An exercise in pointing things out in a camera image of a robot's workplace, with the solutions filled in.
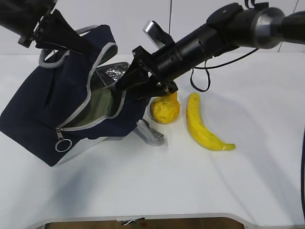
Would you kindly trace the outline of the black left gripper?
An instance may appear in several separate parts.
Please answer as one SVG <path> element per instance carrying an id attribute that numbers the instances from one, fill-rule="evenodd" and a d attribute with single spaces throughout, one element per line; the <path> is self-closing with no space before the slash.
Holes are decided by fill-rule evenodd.
<path id="1" fill-rule="evenodd" d="M 92 44 L 81 37 L 55 9 L 21 9 L 18 11 L 18 44 L 29 48 L 73 51 L 87 54 Z"/>

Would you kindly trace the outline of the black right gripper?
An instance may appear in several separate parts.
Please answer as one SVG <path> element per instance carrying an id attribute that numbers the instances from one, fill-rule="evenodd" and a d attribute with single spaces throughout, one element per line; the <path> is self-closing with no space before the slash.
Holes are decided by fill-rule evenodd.
<path id="1" fill-rule="evenodd" d="M 134 59 L 131 65 L 112 90 L 117 94 L 125 94 L 125 98 L 131 101 L 165 96 L 167 92 L 177 91 L 170 77 L 178 64 L 176 51 L 175 43 L 154 53 L 138 46 L 132 51 Z"/>

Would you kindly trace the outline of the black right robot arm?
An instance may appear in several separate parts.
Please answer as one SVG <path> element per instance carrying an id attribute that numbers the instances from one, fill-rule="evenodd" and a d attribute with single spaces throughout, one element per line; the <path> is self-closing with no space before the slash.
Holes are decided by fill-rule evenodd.
<path id="1" fill-rule="evenodd" d="M 118 91 L 130 91 L 137 99 L 176 92 L 176 78 L 240 47 L 271 49 L 281 42 L 304 44 L 305 13 L 286 16 L 267 2 L 247 9 L 231 3 L 177 42 L 155 21 L 149 21 L 144 32 L 158 50 L 149 53 L 141 46 L 135 48 L 130 67 L 115 85 Z"/>

